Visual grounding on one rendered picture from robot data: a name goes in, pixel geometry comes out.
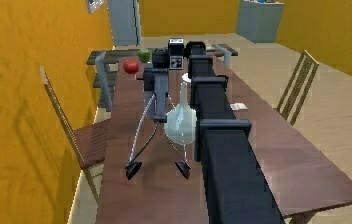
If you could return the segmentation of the red apple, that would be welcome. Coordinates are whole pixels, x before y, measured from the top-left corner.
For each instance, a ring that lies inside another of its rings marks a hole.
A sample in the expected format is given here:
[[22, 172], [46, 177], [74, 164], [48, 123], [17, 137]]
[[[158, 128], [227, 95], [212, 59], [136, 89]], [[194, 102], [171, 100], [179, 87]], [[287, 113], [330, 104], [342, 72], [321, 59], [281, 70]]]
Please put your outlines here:
[[135, 74], [139, 71], [139, 65], [136, 60], [129, 59], [123, 63], [123, 69], [128, 74]]

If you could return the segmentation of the clear glass vase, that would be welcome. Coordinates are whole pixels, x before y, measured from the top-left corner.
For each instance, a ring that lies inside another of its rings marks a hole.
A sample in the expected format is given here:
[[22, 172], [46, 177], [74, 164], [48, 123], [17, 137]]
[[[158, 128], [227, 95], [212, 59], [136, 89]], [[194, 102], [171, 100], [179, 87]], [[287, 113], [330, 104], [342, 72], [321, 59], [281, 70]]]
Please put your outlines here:
[[195, 141], [196, 111], [187, 101], [188, 83], [180, 84], [180, 101], [167, 113], [164, 130], [167, 137], [176, 144], [188, 145]]

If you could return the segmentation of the dark grey slatted table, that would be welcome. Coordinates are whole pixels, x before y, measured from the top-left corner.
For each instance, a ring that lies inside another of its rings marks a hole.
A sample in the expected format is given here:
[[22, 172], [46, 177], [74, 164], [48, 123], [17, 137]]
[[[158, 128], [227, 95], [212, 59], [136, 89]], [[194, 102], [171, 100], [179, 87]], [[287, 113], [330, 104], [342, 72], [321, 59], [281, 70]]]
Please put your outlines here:
[[[213, 44], [207, 47], [206, 53], [209, 55], [215, 55], [216, 57], [222, 57], [225, 49], [231, 53], [232, 56], [237, 56], [238, 52], [227, 44]], [[104, 56], [104, 64], [116, 64], [119, 62], [121, 57], [134, 57], [137, 55], [137, 49], [126, 49], [126, 50], [107, 50]], [[86, 61], [87, 65], [94, 65], [96, 57], [101, 54], [101, 51], [92, 51]]]

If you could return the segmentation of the brown wooden table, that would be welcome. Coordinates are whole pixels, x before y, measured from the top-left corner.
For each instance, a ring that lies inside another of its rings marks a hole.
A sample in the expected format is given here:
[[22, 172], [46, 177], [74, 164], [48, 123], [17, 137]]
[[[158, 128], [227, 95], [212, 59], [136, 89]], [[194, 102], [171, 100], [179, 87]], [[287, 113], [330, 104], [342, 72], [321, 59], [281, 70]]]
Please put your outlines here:
[[[214, 69], [229, 78], [227, 96], [244, 103], [237, 112], [252, 124], [255, 156], [284, 217], [304, 224], [312, 214], [352, 205], [352, 180], [284, 120], [244, 81], [221, 62]], [[208, 224], [200, 164], [192, 162], [188, 179], [175, 166], [178, 156], [161, 129], [136, 159], [142, 166], [126, 178], [135, 132], [143, 112], [143, 87], [133, 76], [117, 76], [97, 224]], [[135, 152], [154, 127], [144, 121]]]

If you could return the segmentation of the framed wall picture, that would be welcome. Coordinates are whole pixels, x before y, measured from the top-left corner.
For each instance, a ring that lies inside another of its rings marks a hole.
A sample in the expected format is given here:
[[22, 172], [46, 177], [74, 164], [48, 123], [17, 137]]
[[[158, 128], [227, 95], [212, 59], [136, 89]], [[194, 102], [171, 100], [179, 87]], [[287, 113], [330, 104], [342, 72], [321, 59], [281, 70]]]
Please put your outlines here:
[[85, 0], [86, 7], [89, 14], [94, 13], [98, 8], [104, 4], [104, 0]]

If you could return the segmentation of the wooden chair with brown seat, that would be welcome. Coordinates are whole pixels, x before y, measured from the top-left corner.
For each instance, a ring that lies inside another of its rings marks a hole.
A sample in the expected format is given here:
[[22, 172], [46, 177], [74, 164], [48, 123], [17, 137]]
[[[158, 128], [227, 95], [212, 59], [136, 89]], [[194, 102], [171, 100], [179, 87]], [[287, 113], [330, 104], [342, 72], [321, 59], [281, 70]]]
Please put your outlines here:
[[100, 176], [101, 172], [97, 173], [95, 168], [103, 164], [105, 160], [106, 140], [108, 137], [106, 122], [102, 121], [74, 130], [65, 115], [43, 66], [40, 66], [40, 76], [44, 89], [77, 158], [93, 197], [96, 202], [99, 202], [99, 192], [96, 188], [95, 178]]
[[295, 124], [300, 114], [318, 68], [319, 62], [304, 50], [275, 108], [285, 120], [290, 119], [291, 125]]

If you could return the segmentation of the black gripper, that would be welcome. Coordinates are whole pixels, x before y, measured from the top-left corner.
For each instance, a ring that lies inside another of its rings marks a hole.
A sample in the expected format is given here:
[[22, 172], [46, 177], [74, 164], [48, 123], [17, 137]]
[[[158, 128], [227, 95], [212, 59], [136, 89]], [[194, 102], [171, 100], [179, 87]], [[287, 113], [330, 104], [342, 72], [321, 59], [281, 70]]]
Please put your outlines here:
[[160, 123], [167, 121], [168, 81], [168, 50], [166, 48], [153, 49], [152, 60], [146, 63], [143, 73], [144, 109], [149, 119]]

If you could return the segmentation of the grey chair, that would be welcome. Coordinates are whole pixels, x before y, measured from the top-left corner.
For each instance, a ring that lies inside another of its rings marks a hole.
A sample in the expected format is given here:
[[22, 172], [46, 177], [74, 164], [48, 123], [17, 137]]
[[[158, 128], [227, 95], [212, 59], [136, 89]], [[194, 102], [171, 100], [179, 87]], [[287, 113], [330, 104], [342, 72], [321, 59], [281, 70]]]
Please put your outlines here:
[[216, 49], [220, 50], [224, 54], [224, 61], [223, 62], [227, 68], [230, 68], [232, 53], [223, 45], [214, 44], [214, 46]]
[[105, 55], [106, 55], [106, 52], [101, 51], [96, 56], [95, 66], [97, 70], [97, 76], [99, 79], [99, 85], [101, 88], [101, 98], [102, 98], [102, 101], [104, 102], [106, 111], [110, 112], [112, 110], [112, 100], [111, 100], [111, 94], [108, 87], [107, 69], [104, 64]]

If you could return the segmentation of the grey cupboard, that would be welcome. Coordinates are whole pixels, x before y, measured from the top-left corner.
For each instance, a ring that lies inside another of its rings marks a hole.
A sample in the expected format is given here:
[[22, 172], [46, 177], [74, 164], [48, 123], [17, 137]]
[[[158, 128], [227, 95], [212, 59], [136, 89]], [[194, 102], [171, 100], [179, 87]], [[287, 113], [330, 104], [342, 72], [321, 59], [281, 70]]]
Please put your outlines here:
[[274, 43], [283, 9], [282, 2], [240, 0], [236, 33], [253, 43]]

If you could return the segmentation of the green apple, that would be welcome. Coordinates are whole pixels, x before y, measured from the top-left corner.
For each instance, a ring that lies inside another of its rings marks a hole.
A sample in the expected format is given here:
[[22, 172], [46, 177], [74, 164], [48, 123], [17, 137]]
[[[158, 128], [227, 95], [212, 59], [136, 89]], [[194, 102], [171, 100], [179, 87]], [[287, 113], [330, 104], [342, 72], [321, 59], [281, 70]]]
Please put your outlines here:
[[147, 63], [150, 60], [151, 51], [148, 49], [140, 49], [137, 54], [142, 63]]

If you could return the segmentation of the grey fridge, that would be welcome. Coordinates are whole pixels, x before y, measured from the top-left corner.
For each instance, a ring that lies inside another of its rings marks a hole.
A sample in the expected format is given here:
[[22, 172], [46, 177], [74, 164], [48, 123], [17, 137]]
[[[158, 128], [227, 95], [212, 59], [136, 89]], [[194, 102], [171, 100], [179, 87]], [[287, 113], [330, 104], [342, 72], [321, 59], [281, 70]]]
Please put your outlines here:
[[115, 46], [138, 46], [141, 24], [138, 0], [106, 0]]

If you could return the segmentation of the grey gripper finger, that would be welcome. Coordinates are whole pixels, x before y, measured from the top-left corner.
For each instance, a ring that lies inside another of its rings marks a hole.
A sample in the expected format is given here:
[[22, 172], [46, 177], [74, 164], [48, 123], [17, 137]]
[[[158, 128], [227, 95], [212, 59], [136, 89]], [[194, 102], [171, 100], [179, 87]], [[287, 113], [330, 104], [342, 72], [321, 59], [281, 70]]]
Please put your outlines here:
[[153, 139], [153, 137], [155, 136], [155, 134], [157, 132], [157, 129], [158, 129], [158, 126], [159, 126], [158, 122], [155, 123], [154, 130], [153, 130], [151, 136], [148, 138], [148, 140], [144, 143], [144, 146], [138, 152], [135, 152], [138, 136], [139, 136], [140, 130], [142, 128], [142, 125], [144, 123], [144, 119], [145, 119], [145, 117], [146, 117], [146, 115], [147, 115], [147, 113], [148, 113], [148, 111], [149, 111], [150, 107], [152, 106], [153, 101], [155, 99], [156, 99], [156, 95], [153, 94], [149, 98], [149, 101], [146, 103], [144, 111], [142, 113], [142, 116], [141, 116], [141, 118], [139, 120], [137, 129], [136, 129], [136, 132], [135, 132], [135, 136], [134, 136], [134, 139], [133, 139], [133, 143], [132, 143], [132, 148], [131, 148], [131, 152], [130, 152], [130, 156], [129, 156], [129, 162], [128, 162], [128, 164], [125, 167], [126, 178], [128, 180], [131, 180], [137, 174], [137, 172], [140, 170], [140, 168], [142, 166], [142, 163], [141, 162], [137, 162], [136, 159], [144, 152], [144, 150], [149, 145], [149, 143], [151, 142], [151, 140]]
[[190, 108], [187, 101], [180, 99], [179, 104], [167, 113], [168, 121], [166, 123], [167, 137], [175, 144], [183, 147], [183, 160], [176, 162], [175, 165], [180, 173], [188, 179], [190, 176], [190, 167], [187, 162], [186, 146], [191, 143], [191, 118]]

